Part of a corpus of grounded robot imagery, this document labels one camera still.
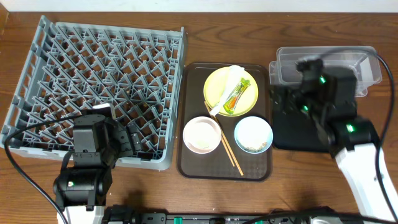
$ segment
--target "clear plastic bin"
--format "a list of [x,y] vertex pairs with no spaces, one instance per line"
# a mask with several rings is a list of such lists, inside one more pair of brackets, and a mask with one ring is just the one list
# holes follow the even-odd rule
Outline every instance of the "clear plastic bin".
[[[373,47],[355,46],[376,52]],[[337,47],[281,47],[277,51],[277,60],[269,64],[271,85],[294,85],[302,79],[296,71],[296,62],[305,57],[325,53]],[[381,82],[380,65],[376,57],[366,52],[346,50],[333,53],[324,59],[325,66],[346,66],[354,70],[358,79],[356,96],[366,96],[368,87]]]

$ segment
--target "white background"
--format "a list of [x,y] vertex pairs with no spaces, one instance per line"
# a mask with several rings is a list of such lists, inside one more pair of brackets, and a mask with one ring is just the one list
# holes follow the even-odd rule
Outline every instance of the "white background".
[[398,12],[398,0],[0,0],[12,11]]

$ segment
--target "wooden chopstick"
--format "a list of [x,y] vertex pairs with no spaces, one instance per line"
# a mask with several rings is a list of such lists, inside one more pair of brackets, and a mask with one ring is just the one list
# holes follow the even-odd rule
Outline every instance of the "wooden chopstick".
[[[209,105],[208,105],[206,102],[205,102],[205,106],[206,106],[207,112],[209,112],[209,114],[210,114],[210,107],[209,107]],[[211,118],[212,118],[213,120],[215,120],[215,121],[217,122],[217,124],[220,126],[220,129],[221,129],[221,136],[222,136],[221,140],[224,140],[223,145],[224,145],[224,147],[225,147],[225,150],[226,150],[226,152],[227,152],[227,154],[228,154],[229,159],[231,160],[231,156],[232,156],[233,161],[235,162],[236,167],[237,167],[238,170],[239,170],[239,173],[240,173],[241,175],[243,175],[241,166],[239,166],[239,163],[238,163],[238,161],[236,160],[236,157],[235,157],[235,155],[234,155],[234,152],[232,151],[231,146],[229,145],[228,140],[227,140],[226,137],[225,137],[224,131],[223,131],[223,129],[221,128],[220,123],[218,122],[216,116],[212,116],[212,115],[210,115],[210,116],[211,116]]]

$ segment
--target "wire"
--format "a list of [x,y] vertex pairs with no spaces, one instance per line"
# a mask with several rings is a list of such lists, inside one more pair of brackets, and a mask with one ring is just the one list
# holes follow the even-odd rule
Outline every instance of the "wire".
[[389,104],[389,110],[388,110],[386,122],[384,123],[384,127],[383,127],[382,133],[380,135],[380,142],[379,142],[379,145],[376,146],[376,158],[375,158],[374,166],[376,168],[376,177],[377,177],[377,181],[379,182],[380,189],[381,189],[381,192],[383,194],[384,200],[386,201],[387,206],[388,206],[392,216],[394,217],[394,220],[396,222],[398,222],[397,214],[395,213],[394,208],[392,207],[392,204],[391,204],[391,201],[390,201],[390,199],[388,197],[386,188],[384,187],[383,176],[381,175],[381,171],[380,171],[380,151],[381,151],[381,146],[383,145],[384,140],[386,138],[386,133],[387,133],[387,130],[388,130],[388,127],[390,125],[391,118],[392,118],[392,112],[394,110],[394,102],[395,102],[394,77],[392,76],[391,70],[390,70],[387,62],[379,54],[377,54],[374,51],[369,50],[369,49],[364,49],[364,48],[359,48],[359,47],[338,47],[338,48],[335,48],[335,49],[331,49],[330,51],[327,51],[324,54],[319,55],[319,57],[320,58],[325,58],[325,57],[329,56],[330,54],[341,52],[341,51],[344,51],[344,50],[358,50],[358,51],[367,52],[367,53],[373,55],[374,57],[376,57],[382,63],[383,67],[386,69],[386,72],[388,74],[388,78],[389,78],[389,82],[390,82],[390,91],[391,91],[390,104]]
[[7,157],[10,160],[10,163],[14,166],[14,168],[18,171],[18,173],[23,176],[25,178],[26,181],[28,181],[33,187],[36,188],[36,190],[38,190],[50,203],[51,205],[56,209],[56,211],[58,212],[58,214],[61,216],[62,221],[64,222],[64,224],[68,224],[67,219],[65,218],[65,216],[63,215],[61,208],[51,199],[51,197],[46,193],[45,190],[43,190],[36,182],[34,182],[34,180],[32,180],[22,169],[21,167],[19,167],[19,165],[17,164],[17,162],[14,160],[14,158],[12,157],[10,148],[9,148],[9,143],[11,141],[12,138],[14,138],[15,136],[17,136],[20,133],[23,133],[24,131],[27,131],[29,129],[32,128],[37,128],[40,126],[44,126],[44,125],[49,125],[49,124],[53,124],[53,123],[58,123],[61,121],[66,121],[69,119],[75,119],[78,118],[80,116],[72,116],[72,117],[67,117],[67,118],[62,118],[62,119],[56,119],[53,121],[46,121],[43,123],[39,123],[39,124],[34,124],[34,125],[30,125],[26,128],[22,128],[20,130],[17,130],[16,132],[10,134],[6,141],[4,142],[4,150],[6,151]]
[[356,215],[351,213],[337,213],[337,212],[280,212],[280,213],[274,213],[254,218],[252,220],[244,222],[243,224],[253,224],[259,221],[267,221],[273,218],[285,218],[285,217],[336,217],[336,218],[346,218],[350,220],[360,220],[364,222],[396,224],[396,222],[380,220],[378,218],[364,217],[361,215]]

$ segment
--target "wooden surface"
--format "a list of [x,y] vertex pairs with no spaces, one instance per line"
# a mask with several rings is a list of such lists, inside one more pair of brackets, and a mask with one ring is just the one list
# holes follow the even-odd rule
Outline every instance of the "wooden surface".
[[[188,36],[186,64],[192,62],[254,63],[268,68],[276,50],[287,46],[371,45],[387,60],[398,80],[397,14],[171,14],[171,13],[44,13],[51,21],[180,30]],[[10,13],[0,41],[0,123],[14,94],[41,13]],[[359,114],[378,131],[389,101],[387,77],[358,99]],[[398,185],[398,123],[394,115],[384,143],[387,167]],[[335,162],[327,154],[273,152],[273,173],[262,183],[193,180],[182,177],[173,163],[166,171],[113,170],[107,204],[138,210],[196,213],[266,213],[273,208],[300,210],[328,205],[358,211]],[[22,168],[50,195],[59,161],[15,156]],[[0,220],[4,223],[55,223],[56,213],[0,152]]]

